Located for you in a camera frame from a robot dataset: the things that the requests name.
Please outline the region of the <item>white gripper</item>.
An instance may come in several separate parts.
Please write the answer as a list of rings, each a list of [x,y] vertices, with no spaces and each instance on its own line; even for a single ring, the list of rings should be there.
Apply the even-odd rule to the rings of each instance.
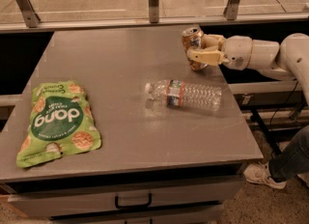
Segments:
[[[244,70],[251,57],[252,42],[249,37],[232,36],[225,41],[222,35],[204,34],[201,47],[205,49],[189,49],[186,55],[195,65],[223,64],[230,70]]]

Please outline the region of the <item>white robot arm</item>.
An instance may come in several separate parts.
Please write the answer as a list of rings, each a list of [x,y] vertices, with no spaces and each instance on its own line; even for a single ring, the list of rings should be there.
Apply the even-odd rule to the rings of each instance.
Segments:
[[[225,39],[221,35],[203,35],[198,45],[187,49],[186,56],[209,66],[256,70],[277,80],[296,79],[309,104],[309,37],[305,34],[291,34],[281,43],[245,36]]]

